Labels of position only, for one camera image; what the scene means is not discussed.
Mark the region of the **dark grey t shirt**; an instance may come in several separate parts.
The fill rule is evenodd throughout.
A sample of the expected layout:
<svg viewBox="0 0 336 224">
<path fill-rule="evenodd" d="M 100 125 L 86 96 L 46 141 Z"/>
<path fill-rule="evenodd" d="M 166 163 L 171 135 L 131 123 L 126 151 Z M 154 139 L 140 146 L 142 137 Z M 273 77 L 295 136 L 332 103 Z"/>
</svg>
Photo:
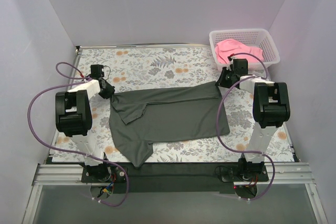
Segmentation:
<svg viewBox="0 0 336 224">
<path fill-rule="evenodd" d="M 216 137 L 230 133 L 222 95 L 215 82 L 193 87 L 116 93 L 109 126 L 118 151 L 135 167 L 152 154 L 154 143 Z"/>
</svg>

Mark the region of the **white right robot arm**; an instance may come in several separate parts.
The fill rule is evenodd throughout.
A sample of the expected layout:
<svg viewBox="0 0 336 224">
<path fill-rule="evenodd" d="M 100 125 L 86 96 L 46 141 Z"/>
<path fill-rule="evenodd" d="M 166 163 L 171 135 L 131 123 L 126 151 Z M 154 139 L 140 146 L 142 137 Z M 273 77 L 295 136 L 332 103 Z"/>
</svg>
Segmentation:
<svg viewBox="0 0 336 224">
<path fill-rule="evenodd" d="M 224 67 L 215 85 L 228 89 L 222 100 L 225 100 L 234 88 L 253 95 L 255 124 L 249 143 L 243 151 L 229 147 L 226 149 L 241 154 L 238 162 L 227 171 L 227 177 L 231 180 L 234 177 L 255 179 L 266 172 L 266 151 L 273 135 L 290 118 L 287 85 L 284 82 L 272 82 L 265 77 L 248 74 L 245 67 Z"/>
</svg>

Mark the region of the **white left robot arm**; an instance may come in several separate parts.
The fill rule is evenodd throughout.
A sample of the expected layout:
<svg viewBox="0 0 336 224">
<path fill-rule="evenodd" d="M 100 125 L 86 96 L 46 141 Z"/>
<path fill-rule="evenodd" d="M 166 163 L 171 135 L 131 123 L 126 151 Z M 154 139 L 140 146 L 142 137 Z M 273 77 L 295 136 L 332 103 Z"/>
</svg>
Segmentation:
<svg viewBox="0 0 336 224">
<path fill-rule="evenodd" d="M 111 169 L 103 162 L 106 158 L 98 143 L 93 140 L 91 128 L 93 118 L 90 99 L 99 95 L 109 99 L 114 94 L 114 86 L 105 79 L 90 80 L 84 84 L 55 96 L 56 128 L 64 133 L 83 153 L 88 176 L 105 182 L 111 176 Z"/>
</svg>

